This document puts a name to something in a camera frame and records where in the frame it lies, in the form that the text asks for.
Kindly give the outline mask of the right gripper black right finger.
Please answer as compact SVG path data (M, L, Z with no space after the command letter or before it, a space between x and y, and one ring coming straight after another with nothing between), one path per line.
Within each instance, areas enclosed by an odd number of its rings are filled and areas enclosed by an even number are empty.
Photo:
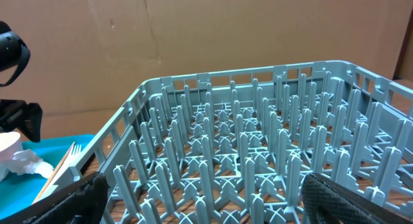
M380 207L321 174L307 174L301 188L305 223L398 224L411 221Z

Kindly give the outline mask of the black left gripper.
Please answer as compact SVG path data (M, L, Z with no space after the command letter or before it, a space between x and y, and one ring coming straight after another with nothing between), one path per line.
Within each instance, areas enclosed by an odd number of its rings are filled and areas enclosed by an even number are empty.
M1 100L1 133L18 129L32 142L41 140L43 110L38 103L23 100Z

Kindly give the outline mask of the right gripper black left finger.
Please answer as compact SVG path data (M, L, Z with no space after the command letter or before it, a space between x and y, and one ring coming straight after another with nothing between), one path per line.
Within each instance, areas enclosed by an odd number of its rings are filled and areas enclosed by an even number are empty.
M94 172L1 220L1 224L99 223L108 201L106 176Z

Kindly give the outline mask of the white tissue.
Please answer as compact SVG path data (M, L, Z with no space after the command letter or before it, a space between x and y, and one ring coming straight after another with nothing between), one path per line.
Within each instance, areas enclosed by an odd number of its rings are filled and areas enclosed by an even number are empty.
M19 176L22 174L40 174L48 179L54 172L54 167L31 149L14 153L12 159L9 159L6 165L10 172Z

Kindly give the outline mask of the wooden chopstick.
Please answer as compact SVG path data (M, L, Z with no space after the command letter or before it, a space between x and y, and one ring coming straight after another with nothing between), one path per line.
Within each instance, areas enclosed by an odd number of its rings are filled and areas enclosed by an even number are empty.
M42 187L42 189L40 190L40 192L38 193L38 195L35 197L35 199L33 200L32 204L36 203L40 197L43 195L43 193L45 192L45 190L47 189L47 187L49 186L49 184L51 184L51 182L53 181L53 179L55 178L56 174L60 171L60 168L62 167L63 163L66 161L67 157L74 151L73 148L75 147L75 142L73 142L70 145L70 148L66 151L65 155L62 157L62 159L60 160L60 162L57 164L56 168L54 169L53 173L51 174L51 176L48 178L48 180L46 181L46 183L44 184L44 186Z

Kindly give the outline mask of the white plastic fork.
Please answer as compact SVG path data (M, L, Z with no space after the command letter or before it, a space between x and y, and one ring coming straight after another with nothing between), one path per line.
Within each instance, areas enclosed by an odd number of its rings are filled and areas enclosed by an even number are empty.
M56 176L53 179L53 181L51 182L51 184L53 184L58 179L58 177L70 166L70 164L80 155L81 150L82 150L82 146L78 145L78 144L75 144L75 147L73 148L73 150L74 151L67 157L66 161L63 163L62 167L60 168L60 171L56 174Z

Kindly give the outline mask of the white paper cup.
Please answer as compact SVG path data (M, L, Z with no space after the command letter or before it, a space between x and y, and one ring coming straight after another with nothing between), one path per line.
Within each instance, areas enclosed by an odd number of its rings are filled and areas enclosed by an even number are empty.
M10 161L16 152L22 150L23 146L19 132L1 133L1 181L9 173L6 162Z

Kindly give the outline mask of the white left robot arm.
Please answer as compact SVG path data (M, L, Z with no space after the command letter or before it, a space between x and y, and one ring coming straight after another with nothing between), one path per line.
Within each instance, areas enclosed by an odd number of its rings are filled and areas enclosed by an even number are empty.
M1 87L11 85L23 72L30 60L31 52L25 42L5 23L1 22L1 71L15 67L14 73ZM1 100L1 132L18 129L28 140L41 140L43 109L38 103L24 100Z

